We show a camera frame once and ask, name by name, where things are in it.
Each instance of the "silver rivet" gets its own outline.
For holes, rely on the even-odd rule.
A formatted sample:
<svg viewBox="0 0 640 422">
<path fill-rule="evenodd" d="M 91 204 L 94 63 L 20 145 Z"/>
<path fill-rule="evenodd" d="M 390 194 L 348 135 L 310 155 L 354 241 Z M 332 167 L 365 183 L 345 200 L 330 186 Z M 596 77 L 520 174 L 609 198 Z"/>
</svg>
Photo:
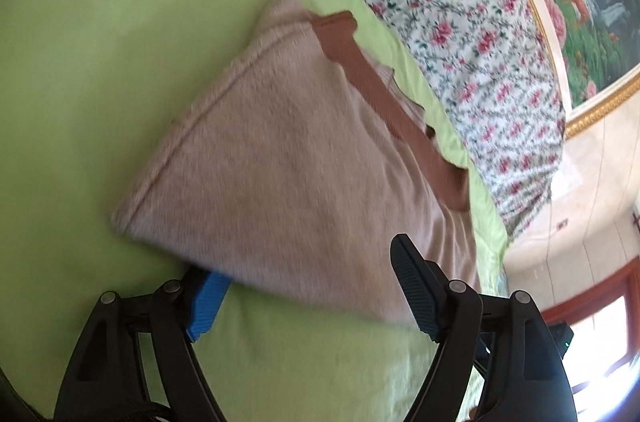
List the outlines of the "silver rivet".
<svg viewBox="0 0 640 422">
<path fill-rule="evenodd" d="M 113 303 L 116 299 L 116 293 L 115 292 L 105 292 L 104 294 L 102 294 L 100 296 L 100 303 L 104 304 L 104 305 L 108 305 L 109 303 Z"/>
<path fill-rule="evenodd" d="M 174 292 L 177 292 L 178 290 L 180 290 L 180 282 L 177 279 L 171 279 L 167 281 L 164 285 L 162 285 L 162 289 L 167 294 L 173 294 Z"/>
<path fill-rule="evenodd" d="M 516 300 L 520 303 L 528 303 L 531 301 L 531 296 L 527 294 L 524 290 L 518 290 L 516 292 Z"/>
<path fill-rule="evenodd" d="M 453 292 L 462 294 L 466 290 L 466 283 L 464 281 L 460 281 L 459 279 L 455 279 L 453 281 L 449 281 L 449 288 Z"/>
</svg>

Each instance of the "wall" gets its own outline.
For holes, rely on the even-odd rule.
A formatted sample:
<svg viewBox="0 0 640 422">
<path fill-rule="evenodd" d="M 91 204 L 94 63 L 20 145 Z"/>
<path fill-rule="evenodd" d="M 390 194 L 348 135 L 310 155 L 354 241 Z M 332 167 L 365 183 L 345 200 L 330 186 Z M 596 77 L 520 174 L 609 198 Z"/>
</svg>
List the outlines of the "wall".
<svg viewBox="0 0 640 422">
<path fill-rule="evenodd" d="M 593 237 L 626 214 L 639 192 L 640 92 L 565 143 L 551 203 L 507 251 L 507 276 Z"/>
<path fill-rule="evenodd" d="M 629 209 L 610 225 L 523 271 L 508 274 L 509 292 L 529 292 L 542 311 L 593 287 L 640 255 Z"/>
</svg>

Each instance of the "white floral cloth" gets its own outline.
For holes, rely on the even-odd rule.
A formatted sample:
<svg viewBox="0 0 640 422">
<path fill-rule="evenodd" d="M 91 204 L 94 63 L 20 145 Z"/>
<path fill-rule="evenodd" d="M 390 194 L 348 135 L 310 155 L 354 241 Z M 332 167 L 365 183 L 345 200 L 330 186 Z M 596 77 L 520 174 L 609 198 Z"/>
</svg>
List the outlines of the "white floral cloth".
<svg viewBox="0 0 640 422">
<path fill-rule="evenodd" d="M 365 0 L 404 41 L 511 237 L 550 199 L 564 110 L 528 0 Z"/>
</svg>

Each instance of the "green bed sheet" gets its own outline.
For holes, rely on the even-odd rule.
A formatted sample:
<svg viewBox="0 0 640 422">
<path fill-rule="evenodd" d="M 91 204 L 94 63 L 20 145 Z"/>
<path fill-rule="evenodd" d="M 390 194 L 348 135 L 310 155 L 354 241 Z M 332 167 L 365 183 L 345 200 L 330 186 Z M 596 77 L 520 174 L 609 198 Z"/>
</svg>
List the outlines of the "green bed sheet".
<svg viewBox="0 0 640 422">
<path fill-rule="evenodd" d="M 173 256 L 116 236 L 110 211 L 172 118 L 248 43 L 267 1 L 0 0 L 0 366 L 43 415 L 99 295 L 182 275 Z M 479 272 L 495 293 L 504 227 L 416 63 L 362 0 L 303 1 L 351 10 L 358 42 L 424 106 L 446 157 L 470 168 Z M 233 285 L 196 353 L 230 422 L 390 422 L 434 346 L 417 330 Z M 465 412 L 480 386 L 474 375 Z"/>
</svg>

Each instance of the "folded garment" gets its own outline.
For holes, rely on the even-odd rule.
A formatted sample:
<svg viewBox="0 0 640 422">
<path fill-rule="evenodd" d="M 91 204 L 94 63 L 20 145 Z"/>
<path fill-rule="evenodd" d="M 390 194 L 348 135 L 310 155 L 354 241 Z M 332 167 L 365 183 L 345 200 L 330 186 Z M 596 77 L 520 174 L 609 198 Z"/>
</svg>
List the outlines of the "folded garment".
<svg viewBox="0 0 640 422">
<path fill-rule="evenodd" d="M 165 138 L 117 230 L 260 290 L 387 322 L 415 325 L 389 259 L 398 233 L 479 290 L 466 170 L 442 158 L 356 26 L 350 12 L 274 0 Z"/>
</svg>

